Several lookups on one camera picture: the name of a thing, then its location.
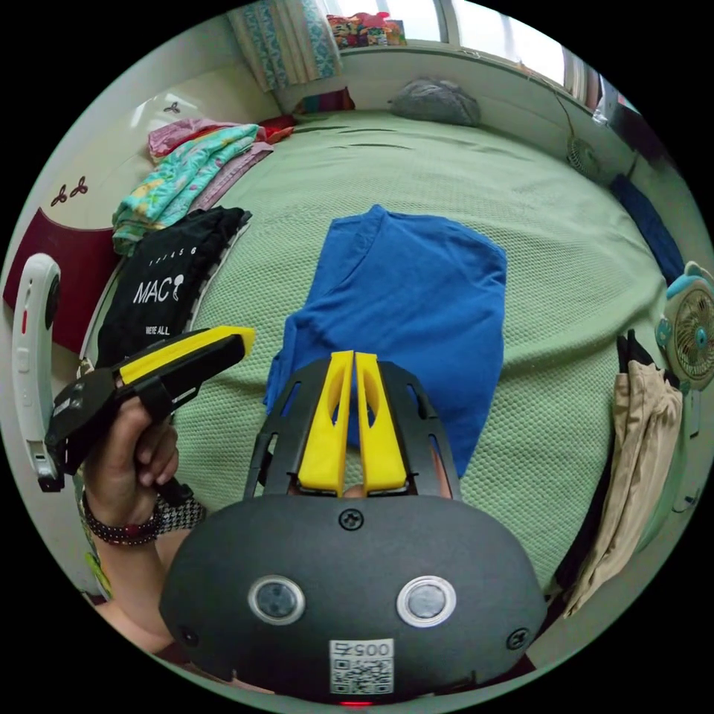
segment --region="windowsill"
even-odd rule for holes
[[[551,91],[558,92],[563,99],[570,102],[576,108],[586,112],[589,116],[593,115],[592,109],[577,100],[565,89],[564,86],[557,84],[547,77],[543,77],[533,70],[528,69],[524,71],[520,65],[517,65],[515,62],[511,62],[504,57],[497,57],[495,55],[479,52],[477,50],[469,50],[455,45],[448,45],[445,42],[431,42],[427,40],[413,40],[408,45],[373,45],[372,47],[354,47],[346,50],[340,50],[340,55],[348,57],[350,55],[359,55],[370,52],[441,54],[444,57],[457,57],[460,60],[468,60],[470,62],[478,62],[479,64],[498,67],[499,69],[503,69],[511,74],[517,74],[520,77],[525,77],[527,80],[536,82]]]

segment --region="folded clothes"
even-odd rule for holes
[[[98,335],[97,367],[187,329],[211,272],[251,214],[241,208],[196,210],[148,234],[126,261]]]
[[[374,353],[422,383],[463,475],[501,373],[505,286],[504,251],[456,222],[378,205],[333,221],[307,301],[286,320],[267,411],[315,359]],[[358,445],[354,388],[348,440]]]
[[[154,163],[157,164],[187,141],[231,126],[238,125],[230,122],[213,121],[207,118],[179,119],[149,132],[149,154]]]
[[[273,147],[265,141],[256,141],[245,153],[232,158],[211,180],[210,184],[196,197],[189,210],[208,210],[216,205],[225,192],[243,176],[248,169],[273,152]]]
[[[144,234],[168,228],[186,216],[216,174],[250,149],[258,130],[256,124],[232,126],[173,150],[120,203],[112,217],[116,252],[132,255]]]

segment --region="black device housing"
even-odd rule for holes
[[[527,554],[506,527],[460,500],[443,425],[419,382],[378,364],[408,485],[361,499],[288,495],[329,360],[296,372],[256,439],[243,501],[200,524],[167,575],[161,616],[204,671],[309,701],[386,704],[487,682],[536,636],[546,605]],[[452,499],[438,495],[434,444]],[[347,510],[361,525],[344,526]],[[297,621],[276,626],[255,616],[248,593],[267,576],[302,590]],[[444,579],[456,593],[451,616],[433,627],[407,624],[396,606],[421,576]],[[331,641],[380,639],[393,641],[393,691],[332,692]]]

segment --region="hand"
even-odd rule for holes
[[[124,402],[106,438],[84,465],[87,502],[106,526],[141,524],[151,518],[154,483],[166,483],[179,467],[176,430],[152,424],[138,398]]]

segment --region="beige pants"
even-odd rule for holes
[[[610,488],[596,541],[573,586],[564,617],[617,575],[637,548],[662,493],[682,421],[682,394],[654,364],[631,361],[615,379],[615,443]]]

